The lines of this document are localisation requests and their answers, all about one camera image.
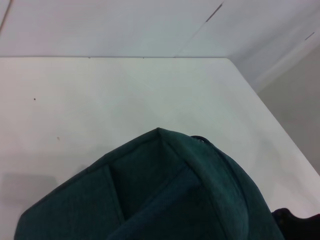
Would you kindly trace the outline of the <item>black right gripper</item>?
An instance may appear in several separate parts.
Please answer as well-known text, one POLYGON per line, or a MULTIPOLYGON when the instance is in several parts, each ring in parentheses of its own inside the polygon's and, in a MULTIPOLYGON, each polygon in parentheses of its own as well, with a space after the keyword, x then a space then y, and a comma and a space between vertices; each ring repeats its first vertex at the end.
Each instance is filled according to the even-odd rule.
POLYGON ((289 209, 272 212, 285 240, 320 240, 320 213, 308 218, 299 218, 289 209))

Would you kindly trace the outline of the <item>dark teal fabric bag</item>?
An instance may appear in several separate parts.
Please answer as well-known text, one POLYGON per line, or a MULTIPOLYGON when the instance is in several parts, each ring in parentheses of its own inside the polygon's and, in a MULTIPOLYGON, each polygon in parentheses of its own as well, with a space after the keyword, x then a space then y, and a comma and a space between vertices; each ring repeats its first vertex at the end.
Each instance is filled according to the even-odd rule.
POLYGON ((284 240, 259 188, 200 136, 156 128, 19 218, 14 240, 284 240))

